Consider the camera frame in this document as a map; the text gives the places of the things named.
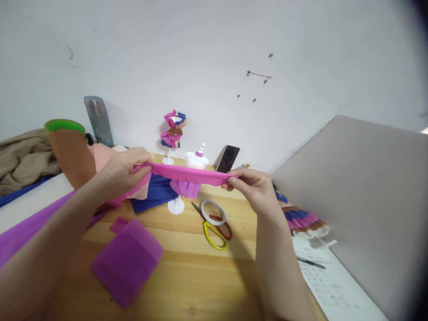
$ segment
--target handwritten paper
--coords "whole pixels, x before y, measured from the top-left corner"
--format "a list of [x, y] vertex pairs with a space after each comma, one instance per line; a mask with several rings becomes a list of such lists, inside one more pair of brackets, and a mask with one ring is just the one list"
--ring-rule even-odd
[[329, 249], [313, 249], [305, 240], [294, 240], [293, 245], [297, 256], [326, 268], [299, 262], [306, 283], [329, 321], [388, 320]]

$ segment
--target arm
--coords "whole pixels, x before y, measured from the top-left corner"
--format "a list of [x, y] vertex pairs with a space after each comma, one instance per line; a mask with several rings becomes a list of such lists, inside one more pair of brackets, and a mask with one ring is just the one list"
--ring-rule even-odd
[[0, 270], [0, 320], [23, 320], [47, 300], [63, 275], [96, 208], [134, 188], [151, 170], [144, 148], [131, 148], [103, 169], [60, 208]]
[[257, 214], [255, 265], [266, 320], [316, 320], [288, 223], [266, 173], [237, 168], [222, 188], [236, 188]]

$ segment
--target smartphone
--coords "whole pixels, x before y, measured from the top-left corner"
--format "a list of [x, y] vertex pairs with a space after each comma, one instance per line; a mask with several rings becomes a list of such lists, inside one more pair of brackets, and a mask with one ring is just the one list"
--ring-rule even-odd
[[226, 145], [223, 149], [220, 162], [217, 166], [217, 172], [227, 173], [232, 169], [233, 163], [238, 156], [240, 148]]

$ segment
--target right hand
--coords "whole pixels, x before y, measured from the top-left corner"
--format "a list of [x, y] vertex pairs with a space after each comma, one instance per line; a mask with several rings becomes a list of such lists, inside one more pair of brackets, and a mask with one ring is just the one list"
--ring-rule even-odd
[[230, 177], [222, 188], [232, 191], [236, 188], [250, 203], [257, 215], [284, 216], [276, 199], [272, 179], [269, 174], [253, 169], [238, 167], [228, 174], [239, 178]]

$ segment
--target hand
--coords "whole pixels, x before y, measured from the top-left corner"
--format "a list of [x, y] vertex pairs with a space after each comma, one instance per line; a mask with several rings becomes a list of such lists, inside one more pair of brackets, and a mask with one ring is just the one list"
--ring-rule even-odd
[[232, 191], [236, 188], [250, 203], [257, 215], [283, 217], [278, 200], [273, 189], [272, 179], [269, 174], [258, 172], [253, 169], [238, 167], [230, 171], [239, 178], [230, 177], [228, 182], [222, 184], [222, 188]]
[[132, 190], [152, 170], [151, 166], [144, 166], [132, 173], [135, 165], [152, 162], [143, 147], [130, 148], [112, 157], [81, 189], [104, 204]]

